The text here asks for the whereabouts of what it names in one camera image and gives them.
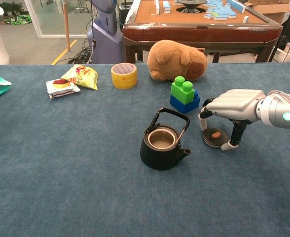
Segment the stuffed animal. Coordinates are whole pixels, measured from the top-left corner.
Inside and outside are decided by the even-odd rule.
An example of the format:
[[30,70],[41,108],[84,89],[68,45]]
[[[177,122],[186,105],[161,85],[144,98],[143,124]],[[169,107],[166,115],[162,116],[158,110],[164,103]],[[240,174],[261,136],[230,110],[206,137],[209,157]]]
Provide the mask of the stuffed animal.
[[204,48],[194,48],[172,40],[161,40],[153,45],[148,55],[148,69],[154,80],[173,80],[183,76],[197,80],[208,68]]

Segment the robotic hand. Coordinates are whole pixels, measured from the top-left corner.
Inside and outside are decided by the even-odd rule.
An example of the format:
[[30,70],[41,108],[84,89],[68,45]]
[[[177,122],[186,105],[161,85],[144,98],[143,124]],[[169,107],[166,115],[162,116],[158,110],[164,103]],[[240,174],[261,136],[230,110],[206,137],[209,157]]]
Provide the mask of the robotic hand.
[[222,151],[238,147],[247,124],[262,120],[265,125],[290,129],[290,94],[272,90],[233,89],[218,98],[206,100],[198,115],[202,131],[207,129],[207,118],[216,115],[233,122],[231,139]]

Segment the blue tablecloth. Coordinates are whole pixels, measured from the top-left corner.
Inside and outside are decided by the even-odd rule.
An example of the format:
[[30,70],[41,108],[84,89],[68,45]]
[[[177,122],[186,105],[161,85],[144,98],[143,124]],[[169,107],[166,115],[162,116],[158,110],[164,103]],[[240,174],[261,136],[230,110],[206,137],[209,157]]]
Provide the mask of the blue tablecloth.
[[[0,66],[12,82],[0,96],[0,237],[290,237],[290,130],[258,121],[223,153],[203,143],[195,110],[181,139],[192,154],[150,169],[142,136],[171,108],[170,82],[139,64],[137,86],[119,90],[111,66],[93,66],[98,91],[53,101],[45,82],[71,65]],[[201,103],[232,88],[290,92],[290,64],[211,64],[194,88]],[[232,130],[218,117],[209,126]]]

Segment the teapot opening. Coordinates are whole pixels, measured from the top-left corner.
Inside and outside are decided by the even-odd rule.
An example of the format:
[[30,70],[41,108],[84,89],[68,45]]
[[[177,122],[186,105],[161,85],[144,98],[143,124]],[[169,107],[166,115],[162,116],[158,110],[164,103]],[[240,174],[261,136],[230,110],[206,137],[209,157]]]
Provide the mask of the teapot opening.
[[156,129],[148,135],[148,142],[156,149],[168,149],[175,141],[174,134],[166,129]]

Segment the wooden pole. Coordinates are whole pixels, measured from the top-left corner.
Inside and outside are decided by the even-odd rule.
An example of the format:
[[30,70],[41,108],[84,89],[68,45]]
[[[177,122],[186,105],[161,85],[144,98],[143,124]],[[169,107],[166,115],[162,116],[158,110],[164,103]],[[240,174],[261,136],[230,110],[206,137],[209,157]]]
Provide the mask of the wooden pole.
[[69,27],[68,27],[68,9],[67,9],[67,3],[65,0],[63,0],[63,14],[64,14],[64,25],[65,25],[67,50],[68,50],[68,52],[70,52],[71,46],[70,46],[70,32],[69,32]]

